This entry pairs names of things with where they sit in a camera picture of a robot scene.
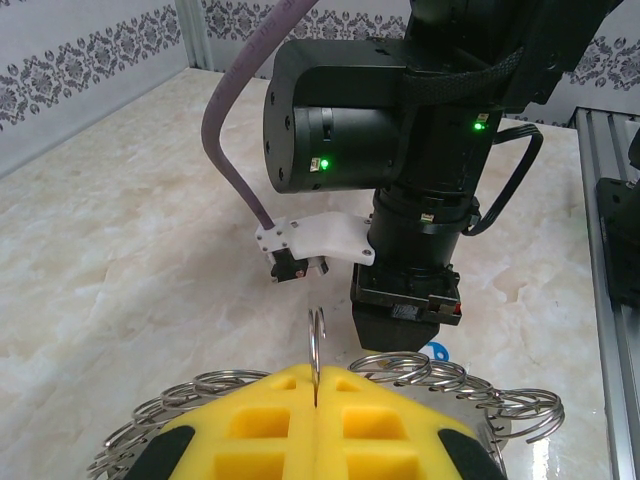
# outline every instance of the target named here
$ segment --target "steel spring ring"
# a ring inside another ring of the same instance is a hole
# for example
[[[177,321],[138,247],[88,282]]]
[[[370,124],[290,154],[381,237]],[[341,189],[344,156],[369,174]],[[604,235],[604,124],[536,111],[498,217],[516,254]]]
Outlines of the steel spring ring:
[[[318,384],[320,375],[318,341],[324,336],[324,312],[321,308],[310,311],[310,361],[314,385]],[[491,443],[496,445],[517,437],[528,437],[527,443],[536,442],[560,428],[565,418],[564,406],[555,393],[532,388],[499,390],[488,381],[469,375],[460,365],[431,360],[421,353],[370,355],[353,362],[349,370],[375,383],[455,392],[456,398],[474,402],[476,408],[484,409]],[[132,420],[104,441],[104,450],[87,468],[88,478],[122,480],[145,445],[168,422],[268,375],[253,370],[221,370],[198,375],[191,382],[165,390],[159,397],[139,405],[132,413]],[[526,426],[505,433],[503,427],[494,425],[499,419],[522,422]],[[490,453],[504,472],[500,448]]]

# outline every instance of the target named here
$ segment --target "patterned wallpaper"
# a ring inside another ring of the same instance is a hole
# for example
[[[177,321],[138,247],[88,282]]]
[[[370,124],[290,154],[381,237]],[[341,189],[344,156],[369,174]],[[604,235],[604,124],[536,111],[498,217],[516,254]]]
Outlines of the patterned wallpaper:
[[[166,5],[7,65],[8,75],[0,74],[0,132],[179,44],[180,35],[176,11]]]
[[[173,0],[0,0],[0,177],[188,66]]]
[[[225,71],[242,43],[272,8],[270,0],[200,0],[215,70]],[[291,38],[363,39],[401,37],[409,0],[321,0],[289,35]],[[640,113],[640,0],[625,0],[601,27],[582,61],[566,74],[547,105],[531,104],[515,118],[566,126],[577,105]],[[269,78],[272,59],[258,76]],[[622,99],[621,95],[635,100]]]

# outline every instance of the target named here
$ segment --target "marble surface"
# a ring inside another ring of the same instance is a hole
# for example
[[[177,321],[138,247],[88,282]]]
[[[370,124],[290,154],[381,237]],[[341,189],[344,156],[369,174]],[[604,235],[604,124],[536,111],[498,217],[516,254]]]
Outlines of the marble surface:
[[[256,220],[201,148],[219,78],[187,70],[0,181],[0,478],[83,478],[101,440],[164,388],[209,370],[307,361],[311,284],[269,281]],[[266,86],[245,90],[223,146],[272,215],[368,214],[371,192],[273,191]],[[558,433],[506,447],[511,478],[608,478],[577,134],[541,130],[537,164],[496,225],[459,243],[464,316],[437,340],[497,386],[562,396]],[[478,191],[485,210],[524,142],[492,152]],[[334,262],[313,287],[328,312],[325,363],[363,354],[350,273]]]

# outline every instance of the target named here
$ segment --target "yellow sponge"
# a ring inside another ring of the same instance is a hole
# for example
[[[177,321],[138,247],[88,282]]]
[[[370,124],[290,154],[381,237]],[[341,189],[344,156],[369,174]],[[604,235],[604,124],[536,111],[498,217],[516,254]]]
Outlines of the yellow sponge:
[[[461,478],[438,431],[473,437],[467,427],[341,368],[324,367],[320,379],[317,408],[311,367],[301,365],[173,420],[161,433],[195,433],[166,478]]]

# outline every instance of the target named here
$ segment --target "wire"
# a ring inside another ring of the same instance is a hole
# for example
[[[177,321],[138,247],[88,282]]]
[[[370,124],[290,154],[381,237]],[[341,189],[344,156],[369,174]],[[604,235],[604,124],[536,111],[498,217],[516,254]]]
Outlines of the wire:
[[[215,167],[236,189],[265,230],[273,220],[251,187],[231,164],[220,145],[222,124],[240,93],[269,55],[318,0],[280,0],[249,37],[231,68],[224,74],[209,99],[202,119],[202,146]]]
[[[511,175],[511,178],[502,189],[502,192],[500,192],[498,198],[496,198],[495,202],[493,202],[493,205],[491,205],[489,212],[480,219],[475,227],[470,230],[467,229],[463,231],[463,235],[467,237],[475,237],[476,235],[480,235],[491,225],[493,225],[500,213],[502,213],[504,207],[507,205],[507,203],[509,203],[509,200],[511,200],[511,197],[520,186],[520,183],[522,183],[524,177],[527,175],[527,172],[531,168],[531,165],[533,165],[533,162],[540,152],[542,143],[544,142],[542,133],[540,132],[540,130],[538,130],[538,127],[533,124],[508,128],[496,134],[495,138],[493,139],[494,145],[511,142],[512,140],[517,140],[519,138],[525,137],[531,137],[531,141],[529,142],[529,146],[522,156],[522,160],[520,160],[520,163],[513,172],[513,175]]]

